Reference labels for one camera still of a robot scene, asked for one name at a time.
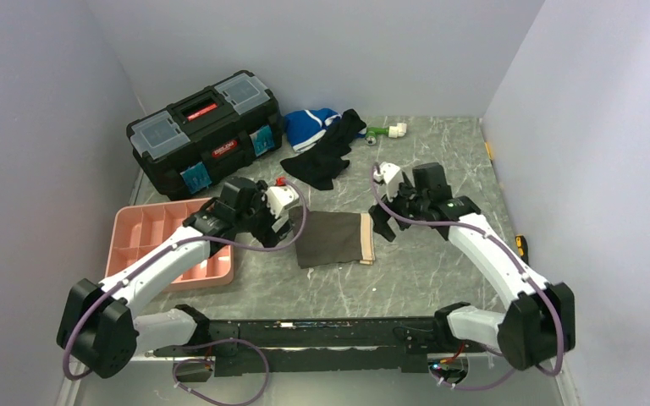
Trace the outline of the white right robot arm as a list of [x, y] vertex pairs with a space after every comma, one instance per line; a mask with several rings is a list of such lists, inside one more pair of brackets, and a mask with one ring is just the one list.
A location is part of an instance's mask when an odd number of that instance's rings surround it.
[[437, 310], [432, 329], [436, 346], [452, 351], [463, 342], [477, 343], [501, 354], [516, 370], [535, 367], [547, 376], [558, 375], [565, 354], [576, 345], [571, 288], [549, 282], [522, 260], [471, 198], [454, 195], [442, 165], [422, 164], [407, 175], [393, 163], [375, 163], [370, 182], [376, 199], [369, 210], [375, 233], [393, 241], [390, 220], [400, 230], [436, 230], [475, 265], [505, 308], [494, 312], [459, 302]]

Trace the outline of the pink compartment tray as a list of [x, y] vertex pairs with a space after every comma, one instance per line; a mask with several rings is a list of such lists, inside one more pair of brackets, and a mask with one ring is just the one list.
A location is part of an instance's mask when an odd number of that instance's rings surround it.
[[[168, 239], [189, 215], [207, 202], [206, 198], [140, 206], [127, 206], [116, 214], [105, 275], [125, 270]], [[165, 288], [167, 293], [212, 288], [234, 279], [234, 251], [220, 249], [213, 257], [190, 268]]]

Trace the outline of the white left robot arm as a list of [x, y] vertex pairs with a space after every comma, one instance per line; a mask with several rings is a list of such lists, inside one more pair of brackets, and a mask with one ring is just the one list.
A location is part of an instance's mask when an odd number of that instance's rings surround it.
[[259, 252], [283, 250], [293, 243], [289, 210], [307, 214], [305, 194], [290, 180], [269, 185], [248, 178], [228, 180], [217, 197], [189, 214], [163, 242], [121, 272], [98, 283], [87, 278], [69, 290], [57, 330], [63, 350], [62, 372], [78, 381], [91, 373], [109, 378], [137, 354], [179, 346], [189, 355], [209, 344], [209, 320], [188, 307], [157, 315], [142, 311], [168, 285], [189, 269], [210, 260], [226, 246], [247, 250], [236, 242], [250, 234]]

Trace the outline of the olive underwear with beige waistband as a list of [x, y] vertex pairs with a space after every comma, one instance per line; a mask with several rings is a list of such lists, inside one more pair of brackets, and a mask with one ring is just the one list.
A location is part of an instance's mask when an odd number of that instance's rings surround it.
[[297, 232], [295, 241], [298, 266], [302, 269], [339, 263], [375, 261], [372, 219], [360, 212], [308, 211], [303, 217], [299, 207], [289, 210], [289, 221]]

